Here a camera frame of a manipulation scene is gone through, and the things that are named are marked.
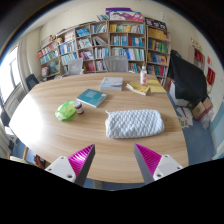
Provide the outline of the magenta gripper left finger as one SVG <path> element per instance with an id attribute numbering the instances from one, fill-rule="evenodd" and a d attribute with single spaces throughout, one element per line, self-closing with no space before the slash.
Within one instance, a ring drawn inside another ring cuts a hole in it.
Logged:
<path id="1" fill-rule="evenodd" d="M 78 186 L 83 186 L 94 156 L 95 145 L 92 144 L 68 157 L 58 157 L 46 168 L 46 171 Z"/>

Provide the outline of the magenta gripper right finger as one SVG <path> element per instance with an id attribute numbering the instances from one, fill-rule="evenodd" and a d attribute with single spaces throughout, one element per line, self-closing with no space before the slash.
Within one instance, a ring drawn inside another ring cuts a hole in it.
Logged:
<path id="1" fill-rule="evenodd" d="M 170 155 L 160 155 L 153 150 L 134 144 L 134 155 L 145 184 L 152 183 L 182 169 Z"/>

